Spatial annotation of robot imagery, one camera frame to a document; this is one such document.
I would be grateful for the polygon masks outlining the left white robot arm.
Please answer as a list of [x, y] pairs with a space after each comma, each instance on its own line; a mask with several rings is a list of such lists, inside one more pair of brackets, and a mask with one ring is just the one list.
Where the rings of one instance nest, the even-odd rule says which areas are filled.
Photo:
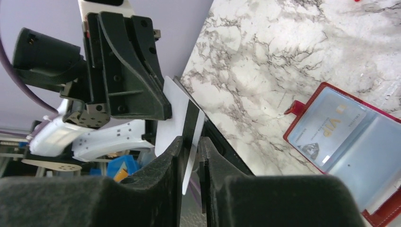
[[31, 154], [82, 162], [150, 147], [153, 134], [136, 123], [164, 121], [172, 108], [163, 93], [155, 42], [160, 32], [127, 0], [81, 0], [85, 53], [68, 42], [22, 28], [12, 67], [18, 79], [59, 93], [57, 112], [28, 136]]

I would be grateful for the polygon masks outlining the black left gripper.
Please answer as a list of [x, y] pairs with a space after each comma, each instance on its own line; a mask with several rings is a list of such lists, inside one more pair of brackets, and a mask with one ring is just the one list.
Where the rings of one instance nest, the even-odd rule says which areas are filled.
[[85, 19], [87, 71], [62, 90], [72, 101], [62, 120], [99, 129], [112, 118], [170, 119], [152, 20], [106, 11]]

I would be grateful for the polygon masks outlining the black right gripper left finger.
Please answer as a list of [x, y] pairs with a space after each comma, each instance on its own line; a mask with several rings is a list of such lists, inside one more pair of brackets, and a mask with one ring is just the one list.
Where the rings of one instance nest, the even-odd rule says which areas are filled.
[[0, 181], [3, 227], [177, 227], [183, 139], [120, 183], [110, 177], [6, 177]]

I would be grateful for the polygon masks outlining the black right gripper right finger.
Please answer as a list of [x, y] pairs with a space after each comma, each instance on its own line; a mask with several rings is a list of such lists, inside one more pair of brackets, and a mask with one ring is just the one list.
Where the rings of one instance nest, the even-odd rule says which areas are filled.
[[209, 227], [362, 227], [341, 180], [329, 175], [246, 175], [201, 138], [202, 211]]

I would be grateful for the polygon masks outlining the VIP card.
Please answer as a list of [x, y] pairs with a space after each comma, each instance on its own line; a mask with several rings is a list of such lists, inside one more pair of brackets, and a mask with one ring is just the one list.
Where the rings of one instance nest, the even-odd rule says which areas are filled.
[[287, 136], [317, 166], [324, 166], [367, 115], [367, 109], [325, 87]]

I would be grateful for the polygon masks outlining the red card holder wallet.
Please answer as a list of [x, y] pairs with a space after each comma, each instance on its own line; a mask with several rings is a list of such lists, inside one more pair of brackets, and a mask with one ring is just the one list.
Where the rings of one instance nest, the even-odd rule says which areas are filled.
[[[287, 140], [295, 124], [318, 94], [329, 87], [367, 109], [367, 115], [324, 166], [307, 159]], [[283, 139], [321, 173], [333, 175], [348, 187], [358, 210], [374, 227], [384, 227], [401, 212], [401, 121], [383, 110], [323, 82], [306, 103], [295, 100], [285, 111], [295, 119]]]

